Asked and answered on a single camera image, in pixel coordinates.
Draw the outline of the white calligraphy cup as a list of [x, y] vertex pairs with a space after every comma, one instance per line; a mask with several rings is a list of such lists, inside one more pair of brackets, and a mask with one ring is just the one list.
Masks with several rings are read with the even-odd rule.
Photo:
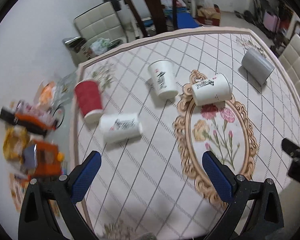
[[178, 95], [177, 84], [173, 72], [173, 63], [158, 60], [148, 67], [156, 95], [161, 99], [172, 99]]
[[105, 143], [117, 143], [142, 136], [143, 129], [137, 113], [103, 115], [99, 121]]
[[191, 89], [197, 106], [227, 101], [232, 98], [230, 83], [221, 73], [193, 84]]

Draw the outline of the red ribbed paper cup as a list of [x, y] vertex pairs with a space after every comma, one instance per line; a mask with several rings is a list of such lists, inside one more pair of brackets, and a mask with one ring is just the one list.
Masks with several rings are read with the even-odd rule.
[[104, 108], [97, 81], [86, 79], [77, 83], [74, 94], [84, 121], [88, 124], [98, 122], [104, 113]]

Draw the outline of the colourful illustrated booklet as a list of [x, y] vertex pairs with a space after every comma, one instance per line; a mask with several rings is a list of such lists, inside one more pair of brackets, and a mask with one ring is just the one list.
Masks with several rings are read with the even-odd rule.
[[29, 181], [17, 174], [9, 174], [9, 188], [17, 212], [20, 212]]

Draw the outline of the orange box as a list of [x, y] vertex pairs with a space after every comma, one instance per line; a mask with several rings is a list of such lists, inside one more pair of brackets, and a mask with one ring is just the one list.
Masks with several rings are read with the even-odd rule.
[[29, 179], [60, 176], [62, 162], [57, 160], [59, 148], [45, 141], [31, 140], [23, 150], [21, 167]]

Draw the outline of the yellow bottle cap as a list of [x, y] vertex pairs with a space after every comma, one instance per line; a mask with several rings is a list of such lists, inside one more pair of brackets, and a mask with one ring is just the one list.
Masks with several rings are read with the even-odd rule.
[[64, 161], [64, 158], [65, 158], [65, 155], [64, 155], [63, 153], [59, 152], [59, 153], [57, 154], [57, 160], [58, 160], [59, 162], [63, 162], [63, 161]]

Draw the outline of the yellow plastic bag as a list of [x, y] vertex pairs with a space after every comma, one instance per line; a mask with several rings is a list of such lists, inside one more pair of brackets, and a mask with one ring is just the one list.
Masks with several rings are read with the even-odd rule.
[[25, 128], [9, 127], [3, 142], [3, 156], [7, 161], [20, 161], [23, 150], [30, 141]]

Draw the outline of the cream padded chair right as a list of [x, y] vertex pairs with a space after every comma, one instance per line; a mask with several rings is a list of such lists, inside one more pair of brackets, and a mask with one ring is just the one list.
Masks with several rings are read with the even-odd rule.
[[300, 36], [294, 34], [279, 56], [279, 61], [289, 75], [300, 97]]

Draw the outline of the cream padded chair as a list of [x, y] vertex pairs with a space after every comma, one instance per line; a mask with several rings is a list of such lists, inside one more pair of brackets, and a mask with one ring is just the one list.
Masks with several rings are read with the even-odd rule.
[[108, 51], [111, 42], [128, 42], [126, 30], [111, 2], [102, 3], [77, 16], [74, 25], [95, 55]]
[[300, 97], [300, 36], [294, 34], [279, 56], [279, 61], [289, 75]]

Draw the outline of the orange white snack packet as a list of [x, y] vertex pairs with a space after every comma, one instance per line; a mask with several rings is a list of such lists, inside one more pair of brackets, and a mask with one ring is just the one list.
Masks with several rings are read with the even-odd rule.
[[39, 126], [43, 130], [55, 130], [57, 120], [47, 111], [20, 100], [15, 109], [15, 116], [21, 120]]

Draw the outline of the black bottle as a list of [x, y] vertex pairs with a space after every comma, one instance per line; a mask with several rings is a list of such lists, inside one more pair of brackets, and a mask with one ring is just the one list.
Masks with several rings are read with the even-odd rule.
[[42, 135], [43, 137], [46, 137], [49, 131], [55, 131], [58, 123], [58, 120], [55, 120], [51, 125], [48, 125], [40, 121], [37, 117], [20, 113], [12, 113], [4, 107], [1, 108], [0, 120], [5, 121], [12, 126], [22, 126], [29, 133]]

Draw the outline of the floral patterned tablecloth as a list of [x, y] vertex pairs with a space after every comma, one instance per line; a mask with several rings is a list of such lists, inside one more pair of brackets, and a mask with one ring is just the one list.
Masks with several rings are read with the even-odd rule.
[[[241, 64], [251, 48], [275, 67], [263, 85]], [[173, 63], [178, 90], [166, 100], [156, 95], [148, 72], [163, 59]], [[197, 106], [191, 86], [218, 73], [228, 79], [232, 98]], [[281, 141], [300, 146], [300, 98], [280, 61], [251, 30], [184, 29], [142, 38], [80, 64], [77, 76], [101, 84], [106, 114], [137, 113], [143, 129], [139, 138], [107, 144], [99, 126], [73, 112], [74, 162], [93, 150], [102, 156], [84, 208], [96, 235], [133, 239], [149, 231], [158, 239], [181, 239], [211, 230], [226, 204], [202, 168], [207, 150], [247, 179], [271, 178], [284, 215], [295, 213], [300, 186], [287, 176], [291, 159]]]

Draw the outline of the clear glass tray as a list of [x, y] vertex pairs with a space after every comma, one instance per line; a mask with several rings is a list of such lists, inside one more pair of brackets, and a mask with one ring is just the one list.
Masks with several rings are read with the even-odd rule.
[[72, 100], [74, 87], [77, 84], [76, 79], [76, 72], [72, 72], [56, 83], [52, 102], [53, 108], [57, 108], [60, 105], [65, 105]]

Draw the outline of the pink suitcase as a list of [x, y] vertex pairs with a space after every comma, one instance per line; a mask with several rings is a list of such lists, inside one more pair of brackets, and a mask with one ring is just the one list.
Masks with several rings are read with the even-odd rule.
[[280, 18], [276, 14], [266, 10], [264, 13], [263, 25], [268, 31], [276, 33], [280, 25]]

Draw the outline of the cream padded chair back left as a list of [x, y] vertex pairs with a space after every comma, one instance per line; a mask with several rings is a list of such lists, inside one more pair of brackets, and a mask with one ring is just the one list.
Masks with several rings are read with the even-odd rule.
[[108, 51], [111, 42], [128, 42], [126, 30], [111, 2], [102, 3], [77, 16], [74, 25], [95, 55]]

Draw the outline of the dark wooden chair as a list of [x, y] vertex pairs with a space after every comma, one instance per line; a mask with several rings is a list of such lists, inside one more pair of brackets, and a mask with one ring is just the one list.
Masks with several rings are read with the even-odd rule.
[[[146, 30], [146, 27], [137, 12], [132, 0], [125, 0], [127, 5], [129, 6], [132, 15], [135, 17], [135, 20], [143, 34], [144, 37], [149, 37], [149, 34]], [[166, 17], [162, 8], [161, 0], [144, 0], [147, 5], [147, 8], [150, 12], [156, 34], [162, 34], [168, 32]], [[177, 0], [172, 0], [172, 24], [173, 29], [178, 29], [178, 20], [177, 20]]]

